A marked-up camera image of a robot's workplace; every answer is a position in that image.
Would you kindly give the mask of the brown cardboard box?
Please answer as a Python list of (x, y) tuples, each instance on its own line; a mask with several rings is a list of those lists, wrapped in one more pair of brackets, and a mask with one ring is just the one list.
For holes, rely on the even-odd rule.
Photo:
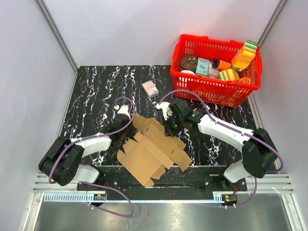
[(174, 164), (185, 171), (192, 159), (184, 151), (186, 144), (165, 135), (165, 128), (154, 118), (135, 115), (132, 121), (138, 132), (117, 152), (122, 166), (142, 185), (152, 187)]

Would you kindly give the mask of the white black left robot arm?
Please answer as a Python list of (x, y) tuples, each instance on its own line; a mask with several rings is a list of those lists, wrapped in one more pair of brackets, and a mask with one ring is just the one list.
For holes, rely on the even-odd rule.
[(50, 177), (53, 183), (61, 186), (76, 178), (85, 179), (89, 176), (87, 184), (93, 190), (100, 190), (104, 185), (104, 178), (94, 167), (82, 165), (81, 159), (96, 152), (116, 148), (132, 131), (130, 116), (119, 113), (102, 133), (79, 139), (59, 136), (40, 161), (38, 169)]

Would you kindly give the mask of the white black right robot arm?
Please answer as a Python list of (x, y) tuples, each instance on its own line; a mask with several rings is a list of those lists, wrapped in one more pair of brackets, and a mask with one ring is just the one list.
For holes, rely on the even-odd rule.
[(223, 190), (231, 190), (246, 177), (263, 178), (278, 158), (269, 134), (262, 128), (251, 130), (232, 125), (206, 109), (192, 109), (181, 98), (161, 102), (156, 108), (163, 113), (166, 135), (176, 136), (184, 128), (194, 129), (228, 143), (242, 154), (241, 160), (230, 164), (219, 178)]

